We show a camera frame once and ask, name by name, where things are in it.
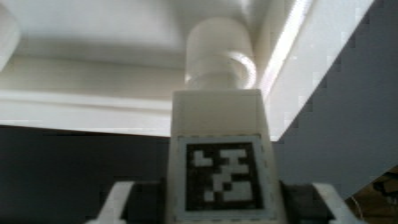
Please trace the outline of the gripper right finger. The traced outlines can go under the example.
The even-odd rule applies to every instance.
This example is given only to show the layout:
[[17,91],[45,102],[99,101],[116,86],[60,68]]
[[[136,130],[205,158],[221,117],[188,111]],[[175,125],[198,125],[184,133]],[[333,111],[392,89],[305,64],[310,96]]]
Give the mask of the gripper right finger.
[[335,188],[326,183],[312,184],[333,218],[326,224],[367,224],[353,215]]

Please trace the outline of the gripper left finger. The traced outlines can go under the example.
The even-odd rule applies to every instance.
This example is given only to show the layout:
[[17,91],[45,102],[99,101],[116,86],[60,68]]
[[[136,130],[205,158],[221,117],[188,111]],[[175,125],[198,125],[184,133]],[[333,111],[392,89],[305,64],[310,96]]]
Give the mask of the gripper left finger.
[[84,224],[125,224],[122,212],[132,185],[132,181],[120,181],[113,184],[97,217]]

